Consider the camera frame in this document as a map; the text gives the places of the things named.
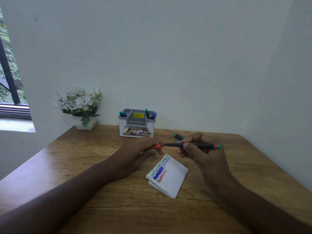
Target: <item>yellow price tag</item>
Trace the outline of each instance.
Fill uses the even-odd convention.
[[[144,118],[144,113],[134,113],[135,118]]]

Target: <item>person's left arm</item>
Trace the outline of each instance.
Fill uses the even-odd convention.
[[[116,153],[78,176],[0,217],[0,233],[54,233],[90,197],[110,181],[128,176],[157,150],[146,150],[159,144],[150,137],[132,139]]]

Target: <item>person's left hand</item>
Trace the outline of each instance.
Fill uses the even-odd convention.
[[[130,175],[150,156],[157,159],[157,152],[163,156],[161,149],[148,149],[161,142],[151,137],[132,139],[126,142],[113,155],[103,161],[110,180],[117,180]]]

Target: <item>window bar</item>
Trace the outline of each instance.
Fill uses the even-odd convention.
[[[15,86],[15,83],[14,83],[14,80],[13,80],[13,76],[12,76],[12,72],[11,72],[11,69],[10,69],[9,62],[8,62],[8,60],[6,58],[6,55],[5,55],[5,51],[4,51],[4,47],[3,47],[3,44],[2,44],[1,38],[0,38],[0,62],[1,62],[2,68],[3,68],[3,72],[4,72],[4,75],[5,75],[5,78],[7,79],[7,84],[8,84],[8,87],[9,87],[8,90],[10,90],[10,92],[11,92],[14,104],[18,105],[21,102],[20,102],[20,99],[19,99],[19,96],[18,96],[18,91],[16,89],[16,86]]]

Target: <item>white flower pot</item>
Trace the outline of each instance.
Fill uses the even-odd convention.
[[[78,130],[92,130],[92,128],[96,125],[96,121],[97,121],[97,117],[90,117],[90,121],[88,125],[83,126],[82,121],[80,121],[82,117],[72,116],[72,118]]]

